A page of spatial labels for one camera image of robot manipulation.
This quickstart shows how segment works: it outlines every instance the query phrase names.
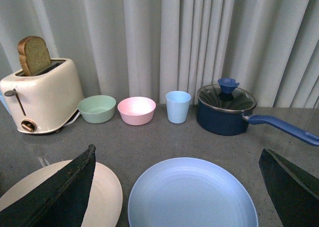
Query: glass lid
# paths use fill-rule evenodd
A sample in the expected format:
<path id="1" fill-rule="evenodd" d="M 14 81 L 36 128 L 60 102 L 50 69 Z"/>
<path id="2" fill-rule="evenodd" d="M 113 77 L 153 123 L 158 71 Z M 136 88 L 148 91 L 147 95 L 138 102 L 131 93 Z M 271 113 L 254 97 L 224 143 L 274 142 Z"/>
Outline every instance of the glass lid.
<path id="1" fill-rule="evenodd" d="M 241 113 L 256 106 L 255 98 L 238 88 L 233 79 L 220 79 L 219 85 L 207 85 L 197 92 L 198 99 L 206 106 L 230 113 Z"/>

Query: plate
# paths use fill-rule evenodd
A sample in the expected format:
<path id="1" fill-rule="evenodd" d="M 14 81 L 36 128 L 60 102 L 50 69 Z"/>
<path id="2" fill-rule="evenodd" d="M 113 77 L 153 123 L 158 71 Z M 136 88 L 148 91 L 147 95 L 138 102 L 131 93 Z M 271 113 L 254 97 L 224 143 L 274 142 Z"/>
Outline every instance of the plate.
<path id="1" fill-rule="evenodd" d="M 225 169 L 173 158 L 145 171 L 129 197 L 130 227 L 258 227 L 255 206 Z"/>
<path id="2" fill-rule="evenodd" d="M 0 198 L 0 211 L 13 204 L 71 160 L 54 163 L 28 175 Z M 119 179 L 105 165 L 96 162 L 87 210 L 81 227 L 114 227 L 119 219 L 123 203 Z"/>

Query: toaster lever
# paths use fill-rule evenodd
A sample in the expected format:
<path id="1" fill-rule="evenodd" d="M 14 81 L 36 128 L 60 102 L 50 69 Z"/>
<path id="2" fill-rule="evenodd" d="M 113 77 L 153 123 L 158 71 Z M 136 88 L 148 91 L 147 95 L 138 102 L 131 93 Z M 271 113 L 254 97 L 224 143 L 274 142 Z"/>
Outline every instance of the toaster lever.
<path id="1" fill-rule="evenodd" d="M 15 89 L 13 89 L 13 90 L 6 91 L 6 92 L 4 93 L 4 95 L 5 95 L 6 97 L 12 97 L 12 96 L 17 95 L 17 92 L 16 92 Z"/>
<path id="2" fill-rule="evenodd" d="M 15 89 L 6 91 L 6 92 L 4 93 L 4 95 L 5 95 L 6 97 L 16 96 L 16 99 L 18 100 L 18 103 L 19 103 L 20 108 L 21 108 L 21 110 L 22 110 L 22 113 L 23 113 L 24 116 L 26 116 L 26 115 L 25 115 L 25 111 L 24 111 L 23 106 L 22 106 L 22 103 L 21 103 L 21 101 L 20 101 L 20 98 L 19 98 L 19 96 L 18 96 L 18 92 L 17 92 Z"/>

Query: cream toaster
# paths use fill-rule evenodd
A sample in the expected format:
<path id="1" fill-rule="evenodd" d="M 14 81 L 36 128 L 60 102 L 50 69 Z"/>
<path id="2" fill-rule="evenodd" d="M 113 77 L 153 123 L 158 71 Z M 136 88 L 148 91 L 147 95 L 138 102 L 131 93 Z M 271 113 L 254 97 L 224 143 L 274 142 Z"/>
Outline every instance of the cream toaster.
<path id="1" fill-rule="evenodd" d="M 34 76 L 21 70 L 3 78 L 0 90 L 18 131 L 30 134 L 58 132 L 84 99 L 71 59 L 51 59 Z"/>

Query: countertop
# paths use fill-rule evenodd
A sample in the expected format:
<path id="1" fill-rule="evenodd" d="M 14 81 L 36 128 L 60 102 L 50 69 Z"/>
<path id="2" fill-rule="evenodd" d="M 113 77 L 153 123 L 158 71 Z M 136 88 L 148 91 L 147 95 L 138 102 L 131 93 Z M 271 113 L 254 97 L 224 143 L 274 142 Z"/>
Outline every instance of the countertop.
<path id="1" fill-rule="evenodd" d="M 174 157 L 210 161 L 234 175 L 250 194 L 260 227 L 282 227 L 267 193 L 258 161 L 271 149 L 319 177 L 319 147 L 310 146 L 269 125 L 250 125 L 237 136 L 220 136 L 196 121 L 197 106 L 190 106 L 186 122 L 170 123 L 166 106 L 157 105 L 151 122 L 125 124 L 116 110 L 105 123 L 90 124 L 79 117 L 60 133 L 29 135 L 17 131 L 11 116 L 0 105 L 0 196 L 15 183 L 44 165 L 74 159 L 89 144 L 97 147 L 96 161 L 109 167 L 123 189 L 123 207 L 117 227 L 128 227 L 127 205 L 138 177 L 154 164 Z M 319 110 L 256 108 L 255 114 L 273 115 L 319 135 Z"/>

